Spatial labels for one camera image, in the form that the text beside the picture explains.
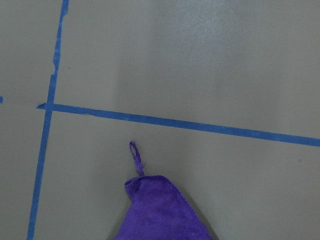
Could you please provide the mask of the purple cloth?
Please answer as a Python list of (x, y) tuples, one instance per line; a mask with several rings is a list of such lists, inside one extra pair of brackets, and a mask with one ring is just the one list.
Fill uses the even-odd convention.
[(129, 143), (138, 176), (124, 184), (131, 200), (116, 240), (210, 240), (206, 225), (163, 175), (146, 175), (137, 145)]

